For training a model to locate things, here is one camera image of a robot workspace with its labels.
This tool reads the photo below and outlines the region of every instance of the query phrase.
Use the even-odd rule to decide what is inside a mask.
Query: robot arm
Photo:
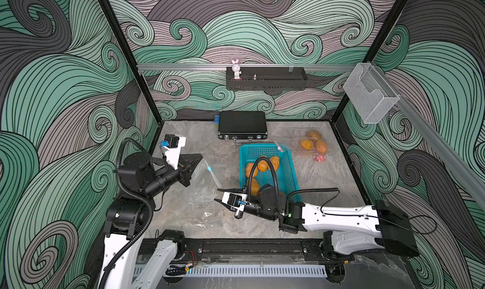
[[[167,134],[165,140],[161,142],[161,146],[164,148],[164,158],[152,158],[148,152],[141,149],[140,152],[127,156],[123,165],[117,170],[117,175],[121,180],[121,183],[118,184],[124,185],[130,193],[148,199],[152,207],[155,207],[153,197],[167,191],[174,183],[180,182],[188,187],[195,167],[202,160],[200,154],[180,155],[181,147],[185,146],[185,137],[181,135]],[[153,164],[159,165],[161,168],[155,171]],[[166,232],[164,232],[159,246],[157,246],[163,252],[160,252],[160,250],[158,253],[155,252],[150,259],[151,262],[156,263],[153,267],[157,267],[161,273],[146,270],[137,278],[137,280],[140,280],[138,283],[135,282],[130,285],[136,257],[144,236],[141,235],[142,228],[146,228],[148,223],[148,213],[149,208],[142,201],[123,193],[123,191],[118,193],[108,208],[103,229],[106,234],[104,241],[105,256],[100,283],[108,264],[115,256],[118,257],[118,260],[109,270],[108,278],[104,284],[105,288],[127,289],[130,286],[154,288],[174,257],[180,257],[180,252],[183,253],[183,251],[180,251],[184,248],[184,244],[180,244],[180,236],[166,235]],[[136,235],[141,235],[141,237],[119,256],[120,250]]]
[[[245,189],[219,189],[222,199],[215,199],[233,211],[236,218],[249,213],[279,221],[279,230],[298,231],[328,230],[331,250],[340,255],[367,249],[386,249],[400,256],[418,256],[409,217],[388,201],[377,201],[375,206],[320,207],[308,203],[289,202],[284,214],[276,210],[275,189],[266,184],[260,188],[251,203],[246,201]]]

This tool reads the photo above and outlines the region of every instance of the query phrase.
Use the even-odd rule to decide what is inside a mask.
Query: black metal frame
[[[153,137],[153,140],[149,148],[149,153],[153,154],[153,150],[155,149],[155,146],[157,144],[158,136],[160,135],[161,128],[163,127],[163,120],[160,116],[160,113],[158,112],[157,105],[155,104],[155,101],[153,100],[150,94],[150,89],[147,85],[147,82],[145,81],[143,76],[138,72],[135,56],[131,52],[130,46],[126,41],[126,38],[123,34],[123,31],[121,30],[121,26],[118,22],[118,19],[116,18],[116,15],[114,14],[114,10],[111,7],[109,0],[98,0],[98,3],[100,4],[101,9],[103,10],[104,16],[108,21],[109,26],[111,27],[114,37],[118,41],[121,52],[125,56],[125,59],[128,63],[128,66],[130,67],[131,72],[133,73],[133,76],[135,77],[138,87],[140,87],[140,90],[142,91],[143,96],[147,101],[147,104],[150,110],[152,111],[153,116],[155,117],[155,121],[158,124],[157,131],[155,133],[155,136]]]
[[[421,287],[416,275],[409,263],[409,260],[405,256],[396,256],[388,254],[383,249],[371,249],[362,250],[348,256],[338,255],[335,257],[333,249],[331,250],[330,257],[325,258],[325,254],[328,250],[325,250],[324,240],[329,240],[331,231],[324,233],[324,238],[307,238],[307,239],[294,239],[294,238],[185,238],[185,249],[183,256],[175,259],[171,264],[187,264],[191,261],[203,262],[204,264],[226,264],[230,263],[234,257],[239,256],[238,260],[247,259],[250,260],[252,256],[261,261],[264,256],[282,256],[289,257],[295,262],[301,262],[302,260],[311,261],[312,263],[318,263],[325,266],[326,269],[331,269],[342,265],[345,261],[353,261],[355,255],[365,256],[372,259],[378,264],[388,265],[389,262],[399,257],[406,272],[408,273],[411,281],[416,288]],[[140,246],[138,252],[138,258],[142,263],[148,262],[151,255],[154,253],[159,239],[158,238],[145,238]],[[339,283],[343,280],[343,275],[332,275],[335,271],[327,270],[327,278],[332,283]],[[182,280],[180,278],[164,278],[168,283],[177,283]]]
[[[350,172],[352,173],[352,176],[354,177],[355,183],[357,184],[357,187],[359,188],[359,192],[362,195],[362,199],[364,200],[364,203],[366,205],[372,205],[371,198],[369,198],[369,195],[367,194],[366,189],[364,188],[364,185],[362,184],[362,181],[360,180],[360,176],[357,173],[357,170],[354,167],[354,162],[352,162],[352,159],[349,156],[349,153],[347,152],[347,149],[345,148],[345,145],[343,144],[343,140],[340,137],[340,134],[336,128],[336,124],[333,122],[330,122],[330,126],[332,127],[332,131],[334,132],[334,135],[336,137],[336,140],[338,142],[338,145],[340,146],[340,149],[342,149],[343,157],[345,158],[345,161],[347,162],[347,165],[349,166]]]

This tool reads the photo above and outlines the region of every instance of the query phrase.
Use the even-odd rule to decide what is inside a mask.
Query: black cable
[[[320,208],[321,207],[325,207],[326,204],[328,204],[331,200],[333,200],[334,198],[336,198],[339,194],[340,194],[340,190],[338,190],[338,192],[336,193],[336,195],[334,197],[332,197],[330,200],[326,201],[323,205],[321,205]]]
[[[186,273],[187,271],[185,271],[185,267],[178,267],[175,265],[170,265],[170,267],[165,272],[165,274],[168,276],[178,276],[178,275],[184,275]]]
[[[342,266],[343,264],[345,264],[345,262],[339,262],[338,264],[334,265],[334,266],[330,266],[330,267],[325,267],[325,269],[328,271],[330,269],[333,269],[333,268],[337,268],[339,266]]]
[[[307,192],[333,192],[333,191],[338,191],[340,193],[340,190],[338,188],[315,188],[315,189],[301,189],[301,190],[295,190],[293,192],[288,193],[286,196],[286,206],[285,206],[285,212],[288,214],[288,207],[289,207],[289,199],[295,195],[295,194],[304,194]]]
[[[113,269],[114,265],[116,264],[116,261],[118,261],[118,259],[126,252],[126,250],[128,250],[140,237],[142,237],[143,233],[148,229],[153,219],[153,207],[150,201],[145,197],[142,197],[141,195],[138,195],[129,191],[121,181],[121,177],[118,174],[118,170],[121,166],[121,159],[123,158],[123,153],[125,151],[125,146],[128,142],[134,144],[140,151],[145,151],[145,149],[136,140],[133,140],[131,138],[125,138],[123,141],[121,141],[120,147],[118,150],[118,156],[116,157],[116,165],[115,165],[116,181],[118,183],[118,188],[121,191],[123,191],[126,195],[130,195],[132,198],[141,201],[148,208],[148,218],[145,224],[143,225],[142,229],[137,234],[135,234],[128,241],[128,243],[126,243],[126,245],[124,245],[118,251],[118,253],[116,253],[113,256],[111,261],[106,265],[106,267],[104,268],[104,273],[103,273],[103,276],[101,277],[100,285],[98,286],[98,289],[104,289],[104,287],[106,286],[108,277],[110,276],[111,269]]]
[[[321,208],[321,207],[320,207],[320,212],[321,212],[322,214],[324,214],[324,215],[335,215],[335,216],[358,216],[358,217],[364,216],[364,214],[334,214],[334,213],[323,213],[323,211],[322,211],[322,208]],[[416,215],[416,216],[410,217],[410,218],[409,218],[409,220],[415,219],[415,218],[417,218],[417,217],[428,217],[428,218],[432,219],[432,220],[434,221],[434,228],[433,228],[433,230],[431,230],[431,231],[429,231],[429,232],[419,232],[419,231],[414,231],[414,230],[412,230],[412,229],[409,229],[409,228],[403,227],[403,226],[401,226],[401,225],[398,225],[398,224],[396,224],[396,223],[393,223],[393,222],[391,222],[391,221],[388,221],[388,220],[383,219],[383,218],[378,217],[378,216],[366,215],[366,217],[373,217],[373,218],[375,218],[375,219],[380,219],[380,220],[383,220],[383,221],[385,221],[385,222],[388,222],[388,223],[391,223],[391,224],[393,224],[393,225],[396,225],[397,227],[401,227],[401,228],[403,228],[403,229],[409,230],[409,231],[414,232],[414,233],[417,233],[417,234],[422,234],[422,235],[424,235],[424,234],[431,234],[431,233],[435,232],[435,231],[436,231],[436,229],[438,229],[438,222],[437,222],[437,221],[435,221],[435,220],[434,220],[434,219],[433,219],[431,216],[429,216],[429,215],[424,215],[424,214],[421,214],[421,215]]]
[[[254,165],[251,169],[251,172],[249,173],[249,179],[248,179],[248,191],[247,191],[247,201],[251,202],[251,182],[253,180],[253,173],[258,167],[258,163],[260,161],[265,161],[268,163],[268,167],[270,168],[271,171],[271,176],[273,177],[273,186],[275,188],[275,197],[276,197],[276,209],[280,214],[284,214],[285,212],[283,211],[283,208],[281,207],[281,204],[279,202],[279,190],[278,190],[278,180],[276,179],[276,171],[273,166],[273,163],[271,163],[270,159],[266,157],[259,157],[255,162]]]
[[[161,194],[161,203],[160,203],[160,208],[158,209],[154,209],[153,211],[155,212],[158,212],[161,210],[161,206],[163,206],[163,196],[165,195],[165,192],[167,192],[167,190],[164,190],[163,193]]]

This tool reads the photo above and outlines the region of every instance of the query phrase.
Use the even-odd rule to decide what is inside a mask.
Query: white rabbit figurine
[[[232,60],[231,62],[233,63],[232,70],[234,71],[233,80],[241,80],[241,78],[239,77],[239,74],[241,74],[242,72],[239,71],[241,69],[241,66],[238,64],[239,60],[235,60],[235,61]]]

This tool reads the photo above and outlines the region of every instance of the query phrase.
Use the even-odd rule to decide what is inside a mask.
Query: green swirl pattern
[[[203,28],[207,36],[207,48],[236,45],[248,48],[268,57],[274,63],[315,63],[322,54],[322,42],[314,34],[294,39],[291,50],[281,33],[265,18],[250,12],[234,11],[210,21]],[[310,55],[301,44],[312,42]]]
[[[98,273],[89,251],[98,244],[98,230],[117,193],[112,171],[119,143],[133,137],[148,149],[157,123],[141,97],[129,103],[133,125],[118,125],[115,104],[123,98],[117,96],[133,74],[112,43],[97,0],[34,0],[32,6],[25,5],[29,1],[0,0],[0,62],[27,61],[11,67],[8,71],[15,75],[0,88],[2,284],[88,288]],[[149,22],[126,1],[118,1],[115,10],[124,16],[122,24],[128,23],[130,41],[150,44],[154,32]],[[58,4],[60,13],[51,13],[57,10],[52,4]],[[5,62],[15,51],[20,53]],[[33,55],[39,51],[45,53]],[[41,144],[49,146],[40,151]],[[126,155],[135,151],[129,147]],[[39,163],[52,153],[62,154]],[[56,256],[37,262],[52,250]],[[22,278],[26,265],[41,277],[30,282]]]
[[[177,62],[188,57],[200,57],[207,48],[207,37],[202,29],[189,20],[178,19],[170,25],[170,33],[176,40],[182,38],[179,29],[188,28],[192,34],[190,43],[183,46],[151,45],[133,52],[137,62]]]
[[[374,63],[485,182],[485,67],[478,36],[483,34],[483,0],[408,4]],[[441,13],[445,5],[452,13]],[[467,11],[471,6],[476,9]],[[485,212],[398,106],[378,124],[365,125],[348,104],[337,127],[348,153],[358,157],[360,180],[371,201],[388,199],[409,216],[426,214],[442,223],[433,234],[415,234],[421,255],[410,262],[421,286],[482,289]],[[415,219],[411,225],[422,231],[426,222]]]
[[[299,35],[324,35],[352,24],[342,36],[342,45],[362,43],[371,33],[374,14],[367,0],[296,0],[281,16],[270,19],[288,43]]]

